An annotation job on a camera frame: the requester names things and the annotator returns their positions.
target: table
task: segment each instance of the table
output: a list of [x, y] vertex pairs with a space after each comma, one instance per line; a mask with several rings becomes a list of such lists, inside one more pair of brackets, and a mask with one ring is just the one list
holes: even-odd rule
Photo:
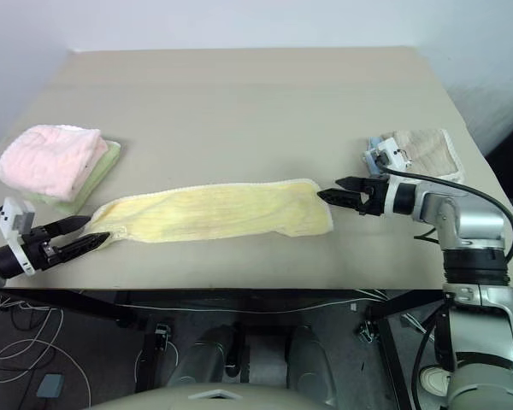
[[[82, 214], [190, 185], [366, 176], [369, 137], [448, 130], [467, 183], [507, 203], [463, 119], [410, 48], [154, 50], [72, 54], [0, 147], [35, 124], [97, 127], [121, 158]], [[0, 204], [15, 193], [0, 182]], [[37, 204], [35, 223], [61, 217]], [[442, 254], [405, 216], [333, 208], [318, 237], [269, 233], [191, 243], [123, 241], [11, 287], [438, 289]], [[513, 261], [510, 264], [513, 284]]]

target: floor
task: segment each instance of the floor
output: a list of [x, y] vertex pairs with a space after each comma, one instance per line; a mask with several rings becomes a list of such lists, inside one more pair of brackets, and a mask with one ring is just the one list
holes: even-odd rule
[[[240, 316], [236, 313], [167, 312], [167, 318], [174, 321], [173, 341], [181, 356], [201, 333], [215, 325], [232, 324], [238, 320], [247, 325], [311, 325], [327, 351], [339, 395], [339, 409], [394, 409], [394, 401], [381, 367], [377, 346], [360, 341], [354, 334], [365, 305], [366, 302], [358, 302], [356, 305], [342, 304], [278, 315]], [[425, 307], [413, 314], [418, 319], [423, 319], [429, 310], [430, 307]], [[33, 320], [37, 320], [38, 316], [43, 314], [34, 313]], [[28, 323], [29, 312], [17, 308], [14, 315], [18, 325]], [[60, 317], [58, 311], [50, 315], [49, 326], [46, 326], [41, 338], [52, 338]], [[408, 377], [421, 335], [409, 327], [404, 327], [399, 317], [393, 317], [391, 325], [398, 343], [399, 355], [405, 366], [405, 376]], [[33, 337], [34, 334], [35, 331], [15, 330], [10, 321], [10, 313], [0, 312], [0, 349], [15, 340]], [[91, 402], [98, 404], [133, 393], [133, 368], [141, 343], [140, 332], [122, 329], [111, 321], [65, 312], [63, 328], [55, 345], [71, 354], [80, 363], [91, 384]], [[284, 339], [251, 336], [249, 343], [251, 383], [285, 386]], [[1, 365], [28, 366], [39, 354], [38, 348], [34, 351], [33, 354], [24, 354], [19, 359]], [[424, 361], [433, 362], [432, 348], [427, 350]], [[167, 380], [173, 366], [174, 352], [170, 349], [162, 366], [162, 381]], [[36, 397], [36, 390], [42, 377], [48, 372], [62, 373], [65, 379], [60, 397], [46, 401]], [[12, 373], [13, 376], [19, 374], [0, 372], [0, 378], [11, 377]], [[21, 403], [27, 386], [25, 399]], [[438, 402], [428, 403], [427, 397], [422, 401], [425, 408], [439, 408]], [[80, 409], [87, 407], [87, 404], [87, 389], [80, 371], [59, 353], [46, 368], [35, 371], [32, 378], [26, 375], [20, 380], [0, 384], [0, 410]]]

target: yellow towel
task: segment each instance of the yellow towel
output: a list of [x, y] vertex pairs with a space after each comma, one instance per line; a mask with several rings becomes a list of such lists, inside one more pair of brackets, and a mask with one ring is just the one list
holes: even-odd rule
[[310, 179], [271, 184], [218, 184], [127, 196], [97, 210], [85, 233], [121, 239], [176, 242], [276, 231], [289, 237], [333, 229], [328, 205]]

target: green towel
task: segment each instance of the green towel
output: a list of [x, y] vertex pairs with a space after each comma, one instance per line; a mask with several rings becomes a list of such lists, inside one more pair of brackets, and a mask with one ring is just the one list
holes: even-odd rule
[[82, 186], [82, 189], [73, 202], [59, 201], [53, 196], [36, 194], [34, 192], [26, 192], [25, 196], [31, 201], [45, 202], [62, 214], [77, 214], [86, 203], [89, 195], [93, 192], [97, 185], [100, 184], [106, 174], [109, 173], [110, 168], [112, 168], [118, 161], [121, 146], [113, 141], [107, 141], [106, 144], [108, 145], [109, 150], [103, 154], [97, 165], [93, 168], [93, 171], [91, 171], [87, 181], [84, 183], [84, 186]]

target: stack of towels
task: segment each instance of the stack of towels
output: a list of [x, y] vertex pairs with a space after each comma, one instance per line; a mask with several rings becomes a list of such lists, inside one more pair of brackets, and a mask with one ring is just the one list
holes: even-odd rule
[[0, 157], [0, 180], [29, 199], [76, 214], [120, 155], [99, 130], [34, 126]]

